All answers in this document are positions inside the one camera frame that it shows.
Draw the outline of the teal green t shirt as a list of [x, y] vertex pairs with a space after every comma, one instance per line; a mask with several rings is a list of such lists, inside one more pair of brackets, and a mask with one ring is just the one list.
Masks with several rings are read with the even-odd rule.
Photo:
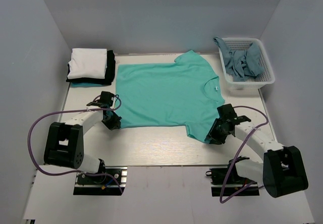
[[185, 126], [188, 137], [203, 143], [225, 103], [219, 76], [192, 50], [173, 63], [120, 65], [116, 93], [123, 129]]

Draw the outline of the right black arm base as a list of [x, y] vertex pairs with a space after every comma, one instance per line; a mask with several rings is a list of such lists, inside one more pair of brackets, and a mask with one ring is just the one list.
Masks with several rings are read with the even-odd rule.
[[[210, 168], [205, 172], [206, 177], [210, 178], [211, 180], [212, 197], [220, 196], [227, 170], [228, 167], [220, 166], [216, 168]], [[229, 197], [251, 182], [252, 181], [250, 179], [238, 176], [236, 170], [232, 170], [226, 182], [223, 196]], [[259, 196], [259, 186], [257, 182], [250, 185], [246, 190], [238, 193], [237, 196]]]

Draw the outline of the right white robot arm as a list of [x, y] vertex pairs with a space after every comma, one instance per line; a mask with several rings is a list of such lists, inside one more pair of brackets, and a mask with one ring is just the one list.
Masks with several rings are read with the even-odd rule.
[[227, 166], [210, 168], [211, 193], [225, 203], [234, 196], [257, 196], [260, 189], [278, 198], [308, 189], [308, 179], [300, 150], [284, 146], [254, 126], [247, 116], [239, 116], [235, 107], [218, 107], [206, 141], [222, 145], [228, 136], [242, 141]]

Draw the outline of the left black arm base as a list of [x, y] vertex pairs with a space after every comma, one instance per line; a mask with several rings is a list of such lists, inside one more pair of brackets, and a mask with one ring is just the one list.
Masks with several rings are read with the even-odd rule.
[[113, 178], [116, 179], [123, 192], [126, 188], [127, 170], [127, 167], [106, 167], [105, 172], [113, 177], [90, 177], [85, 174], [78, 174], [76, 176], [73, 195], [121, 196], [122, 193]]

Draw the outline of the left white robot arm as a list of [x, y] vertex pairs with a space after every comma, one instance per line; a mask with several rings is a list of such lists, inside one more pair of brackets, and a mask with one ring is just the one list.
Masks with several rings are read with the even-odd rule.
[[87, 109], [63, 123], [49, 127], [44, 163], [89, 173], [95, 183], [106, 179], [104, 161], [84, 153], [84, 135], [97, 123], [109, 130], [121, 128], [121, 117], [112, 108], [118, 95], [103, 91], [100, 98], [87, 104]]

